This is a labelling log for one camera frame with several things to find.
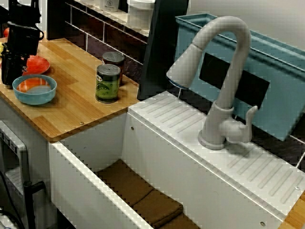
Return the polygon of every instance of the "blue plastic bin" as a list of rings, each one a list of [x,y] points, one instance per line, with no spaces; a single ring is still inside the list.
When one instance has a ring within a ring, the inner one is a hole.
[[[179,32],[175,59],[185,51],[196,33],[215,18],[217,17],[211,14],[176,17]],[[252,45],[244,70],[270,83],[253,124],[284,141],[305,109],[305,52],[254,31],[251,31],[251,35]],[[231,63],[235,46],[234,34],[224,32],[208,44],[204,53],[207,52]],[[199,79],[203,57],[190,90],[214,101],[220,89]],[[250,105],[236,98],[234,107],[234,114],[243,119],[251,108]]]

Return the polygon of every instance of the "wooden countertop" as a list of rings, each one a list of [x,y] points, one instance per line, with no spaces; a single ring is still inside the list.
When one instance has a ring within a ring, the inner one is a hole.
[[[138,84],[126,76],[117,102],[98,102],[95,99],[96,67],[102,62],[66,39],[42,40],[37,55],[51,64],[44,75],[57,82],[54,99],[38,106],[23,104],[16,99],[13,89],[1,80],[0,97],[51,143],[125,113],[129,106],[138,102]]]
[[[301,229],[305,224],[305,192],[278,229]]]

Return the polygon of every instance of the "white faucet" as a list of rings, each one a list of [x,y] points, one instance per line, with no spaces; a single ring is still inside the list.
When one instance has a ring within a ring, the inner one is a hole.
[[[254,106],[247,112],[246,125],[232,118],[233,100],[251,47],[251,33],[248,26],[241,19],[231,16],[209,22],[197,33],[190,46],[166,74],[175,86],[184,89],[190,87],[203,50],[216,35],[224,31],[235,34],[236,49],[218,98],[213,102],[203,129],[198,135],[199,142],[213,150],[223,149],[225,139],[236,144],[247,143],[252,138],[252,119],[258,107]]]

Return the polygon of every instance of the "brown towel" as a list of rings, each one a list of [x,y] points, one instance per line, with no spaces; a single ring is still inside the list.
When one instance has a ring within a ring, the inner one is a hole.
[[[97,176],[130,207],[146,197],[152,190],[144,179],[133,172],[122,160],[101,170]]]
[[[159,229],[200,229],[185,214],[180,214]]]
[[[151,191],[133,209],[154,229],[157,229],[183,212],[183,205],[158,190]]]

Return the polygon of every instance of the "blue container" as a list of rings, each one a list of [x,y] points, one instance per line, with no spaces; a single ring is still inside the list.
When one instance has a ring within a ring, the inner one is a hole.
[[[34,93],[23,93],[20,91],[17,91],[18,85],[30,78],[42,78],[45,81],[47,81],[51,87],[51,91],[49,92],[34,92]],[[14,80],[13,84],[13,90],[16,95],[16,98],[20,100],[22,103],[29,104],[29,105],[41,105],[41,104],[46,104],[49,101],[51,101],[56,94],[56,88],[57,84],[54,79],[51,77],[48,77],[46,75],[39,75],[39,74],[32,74],[32,75],[26,75],[26,76],[21,76]]]
[[[191,44],[197,32],[216,18],[206,13],[176,17],[179,24],[176,60]],[[251,49],[244,70],[270,83],[253,125],[284,141],[305,109],[305,52],[254,31],[251,31],[251,35]],[[224,32],[216,36],[205,48],[189,89],[209,101],[216,100],[220,89],[199,79],[204,54],[209,53],[231,63],[235,47],[233,33]],[[243,119],[251,108],[236,98],[233,106],[234,114]]]

